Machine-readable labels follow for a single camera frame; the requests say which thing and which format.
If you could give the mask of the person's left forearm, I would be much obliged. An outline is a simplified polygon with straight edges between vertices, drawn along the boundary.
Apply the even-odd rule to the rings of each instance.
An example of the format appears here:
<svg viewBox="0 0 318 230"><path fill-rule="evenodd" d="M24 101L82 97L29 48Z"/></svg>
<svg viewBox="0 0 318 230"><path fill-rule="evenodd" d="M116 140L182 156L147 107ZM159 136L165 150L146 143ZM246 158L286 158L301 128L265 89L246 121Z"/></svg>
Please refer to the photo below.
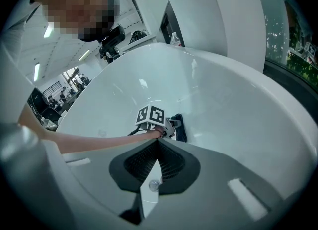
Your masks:
<svg viewBox="0 0 318 230"><path fill-rule="evenodd" d="M153 129L142 134L115 138L91 138L53 132L40 124L27 104L19 116L18 123L34 131L40 139L54 142L62 154L111 148L145 139L160 138L163 135L163 127L161 126L154 126Z"/></svg>

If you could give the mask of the white counter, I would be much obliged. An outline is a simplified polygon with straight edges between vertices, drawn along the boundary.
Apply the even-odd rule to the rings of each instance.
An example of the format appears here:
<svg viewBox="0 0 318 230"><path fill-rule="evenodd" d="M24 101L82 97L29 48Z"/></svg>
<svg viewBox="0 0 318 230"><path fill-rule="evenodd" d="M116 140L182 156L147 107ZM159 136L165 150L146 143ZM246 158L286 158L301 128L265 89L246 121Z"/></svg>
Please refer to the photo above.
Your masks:
<svg viewBox="0 0 318 230"><path fill-rule="evenodd" d="M156 42L157 42L156 35L149 35L149 36L143 37L143 38L121 48L120 53L125 54L129 51L132 51L132 50L137 49L139 47L142 47L144 45L149 45L149 44L156 43Z"/></svg>

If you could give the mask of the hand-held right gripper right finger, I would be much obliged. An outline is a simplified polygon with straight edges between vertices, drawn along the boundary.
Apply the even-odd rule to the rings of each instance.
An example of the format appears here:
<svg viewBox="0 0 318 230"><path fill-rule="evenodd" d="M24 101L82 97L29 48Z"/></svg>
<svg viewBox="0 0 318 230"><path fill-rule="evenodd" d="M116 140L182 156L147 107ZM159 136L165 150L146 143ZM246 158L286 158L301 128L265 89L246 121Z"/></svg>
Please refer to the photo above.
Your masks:
<svg viewBox="0 0 318 230"><path fill-rule="evenodd" d="M182 193L159 196L140 226L148 230L272 230L292 198L282 198L265 179L216 151L172 144L200 163L196 180Z"/></svg>

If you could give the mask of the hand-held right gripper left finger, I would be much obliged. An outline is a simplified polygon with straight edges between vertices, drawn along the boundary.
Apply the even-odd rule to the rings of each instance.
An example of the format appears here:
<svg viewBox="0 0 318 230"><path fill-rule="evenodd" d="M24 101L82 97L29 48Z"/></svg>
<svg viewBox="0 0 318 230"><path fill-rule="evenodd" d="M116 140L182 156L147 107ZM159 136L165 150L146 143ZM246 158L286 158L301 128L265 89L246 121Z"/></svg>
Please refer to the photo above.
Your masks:
<svg viewBox="0 0 318 230"><path fill-rule="evenodd" d="M136 208L141 210L142 216L149 216L159 201L159 191L152 192L149 189L151 180L159 181L159 162L156 161L146 174L138 193L121 190L111 177L109 166L118 155L152 141L147 139L107 149L65 153L62 157L84 189L112 213L119 216Z"/></svg>

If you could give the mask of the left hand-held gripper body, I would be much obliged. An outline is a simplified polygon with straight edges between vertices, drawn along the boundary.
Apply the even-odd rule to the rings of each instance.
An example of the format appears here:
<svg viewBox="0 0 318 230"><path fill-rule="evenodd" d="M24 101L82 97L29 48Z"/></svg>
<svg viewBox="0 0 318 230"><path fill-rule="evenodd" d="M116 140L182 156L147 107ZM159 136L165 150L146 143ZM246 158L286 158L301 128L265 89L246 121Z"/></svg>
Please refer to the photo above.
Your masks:
<svg viewBox="0 0 318 230"><path fill-rule="evenodd" d="M138 110L135 125L144 131L162 127L164 138L172 138L175 125L171 123L170 118L166 117L165 111L152 104L148 104Z"/></svg>

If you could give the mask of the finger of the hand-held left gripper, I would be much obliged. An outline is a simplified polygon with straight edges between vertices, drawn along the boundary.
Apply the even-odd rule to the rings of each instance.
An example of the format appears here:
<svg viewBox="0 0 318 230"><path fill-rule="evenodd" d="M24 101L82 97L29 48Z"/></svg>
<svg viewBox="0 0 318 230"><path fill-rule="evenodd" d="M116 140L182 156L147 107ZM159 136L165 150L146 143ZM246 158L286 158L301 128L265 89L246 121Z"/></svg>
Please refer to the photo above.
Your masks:
<svg viewBox="0 0 318 230"><path fill-rule="evenodd" d="M183 117L182 116L172 116L170 118L170 123L174 128L179 128L183 126Z"/></svg>

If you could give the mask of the white bathtub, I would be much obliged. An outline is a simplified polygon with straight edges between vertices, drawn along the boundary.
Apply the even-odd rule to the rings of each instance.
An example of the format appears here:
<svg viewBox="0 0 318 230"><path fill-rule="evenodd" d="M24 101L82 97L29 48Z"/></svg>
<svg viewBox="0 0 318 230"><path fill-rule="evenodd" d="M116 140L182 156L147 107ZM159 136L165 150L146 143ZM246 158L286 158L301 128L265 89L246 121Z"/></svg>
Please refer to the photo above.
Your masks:
<svg viewBox="0 0 318 230"><path fill-rule="evenodd" d="M188 144L232 157L294 205L318 164L318 126L283 87L233 59L155 43L102 70L59 125L86 137L128 136L138 110L152 104L166 117L181 114ZM179 194L196 180L199 161L173 139L153 139L115 157L109 173L121 190L138 193L159 162L159 196ZM77 229L138 228L140 209L117 216L80 184L62 155L50 153L60 193Z"/></svg>

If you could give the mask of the dark blue cloth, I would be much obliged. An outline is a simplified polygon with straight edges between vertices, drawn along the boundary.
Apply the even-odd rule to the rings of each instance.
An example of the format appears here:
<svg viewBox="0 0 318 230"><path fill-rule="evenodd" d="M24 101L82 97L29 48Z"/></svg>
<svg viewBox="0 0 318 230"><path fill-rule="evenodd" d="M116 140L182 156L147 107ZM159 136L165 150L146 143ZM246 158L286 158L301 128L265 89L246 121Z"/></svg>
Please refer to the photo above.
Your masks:
<svg viewBox="0 0 318 230"><path fill-rule="evenodd" d="M175 127L176 130L176 140L181 142L188 142L187 134L185 131L185 126L183 123L183 117L181 114L176 114L175 116L172 116L171 120L177 120L180 122L180 125L178 127Z"/></svg>

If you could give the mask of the person's white shirt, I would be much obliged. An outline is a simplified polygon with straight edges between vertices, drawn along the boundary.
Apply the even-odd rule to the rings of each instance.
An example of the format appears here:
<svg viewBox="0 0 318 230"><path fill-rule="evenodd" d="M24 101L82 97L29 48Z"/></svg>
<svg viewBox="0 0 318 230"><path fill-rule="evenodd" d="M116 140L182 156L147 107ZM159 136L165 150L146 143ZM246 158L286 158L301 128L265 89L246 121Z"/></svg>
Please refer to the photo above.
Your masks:
<svg viewBox="0 0 318 230"><path fill-rule="evenodd" d="M0 34L0 123L16 123L34 86L17 67L27 19L39 4L20 0Z"/></svg>

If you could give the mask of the clear plastic water bottle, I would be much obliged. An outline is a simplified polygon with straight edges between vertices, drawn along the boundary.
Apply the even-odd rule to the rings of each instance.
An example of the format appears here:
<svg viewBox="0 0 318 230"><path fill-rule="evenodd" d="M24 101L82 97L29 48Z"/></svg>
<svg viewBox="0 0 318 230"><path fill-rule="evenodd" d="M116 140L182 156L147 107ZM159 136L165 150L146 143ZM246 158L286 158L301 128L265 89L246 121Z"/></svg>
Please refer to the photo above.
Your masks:
<svg viewBox="0 0 318 230"><path fill-rule="evenodd" d="M171 35L170 45L178 46L178 47L182 46L181 40L177 36L176 32L173 32L172 35Z"/></svg>

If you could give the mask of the black backpack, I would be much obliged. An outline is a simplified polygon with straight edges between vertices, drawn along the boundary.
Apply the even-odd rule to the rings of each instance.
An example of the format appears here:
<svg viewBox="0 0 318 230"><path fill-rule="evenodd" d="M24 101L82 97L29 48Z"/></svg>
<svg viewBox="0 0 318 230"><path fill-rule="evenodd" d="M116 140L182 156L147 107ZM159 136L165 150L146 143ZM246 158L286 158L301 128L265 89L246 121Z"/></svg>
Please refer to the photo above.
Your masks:
<svg viewBox="0 0 318 230"><path fill-rule="evenodd" d="M129 41L129 44L132 44L144 37L147 37L149 36L149 33L147 30L137 30L135 32L133 32L132 36L131 36L131 39Z"/></svg>

